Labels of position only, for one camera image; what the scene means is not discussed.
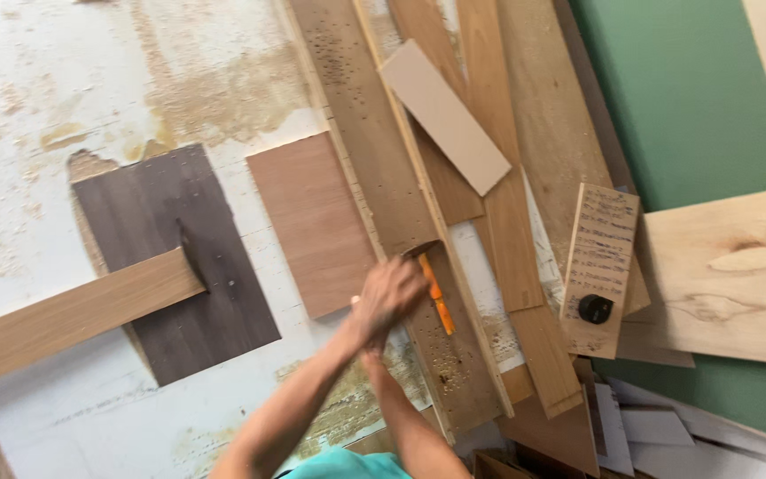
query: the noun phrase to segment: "black knob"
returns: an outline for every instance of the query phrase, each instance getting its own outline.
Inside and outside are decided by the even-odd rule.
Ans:
[[[594,325],[600,325],[610,318],[610,311],[614,308],[614,302],[602,298],[598,294],[588,294],[578,303],[578,314],[581,319]]]

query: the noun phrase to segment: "dark brown laminate sheet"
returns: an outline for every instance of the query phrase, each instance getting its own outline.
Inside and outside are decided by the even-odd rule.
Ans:
[[[110,272],[180,245],[179,219],[210,294],[132,322],[159,385],[280,339],[202,145],[73,185]]]

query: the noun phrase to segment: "teal shirt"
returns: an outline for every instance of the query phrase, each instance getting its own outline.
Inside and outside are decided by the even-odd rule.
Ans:
[[[332,448],[301,463],[284,479],[410,479],[391,452],[360,455]]]

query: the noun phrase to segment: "person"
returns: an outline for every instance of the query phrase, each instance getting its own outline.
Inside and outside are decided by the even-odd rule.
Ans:
[[[335,335],[250,415],[211,479],[268,479],[291,454],[336,380],[359,354],[398,455],[361,456],[331,448],[283,479],[467,478],[445,439],[413,407],[382,362],[393,326],[427,298],[428,283],[415,260],[395,258],[373,268]]]

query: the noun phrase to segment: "wooden sign with writing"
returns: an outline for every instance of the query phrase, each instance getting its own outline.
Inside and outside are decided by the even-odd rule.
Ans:
[[[570,353],[616,356],[639,204],[633,194],[581,183],[560,313]],[[581,299],[590,294],[613,302],[601,324],[579,314]]]

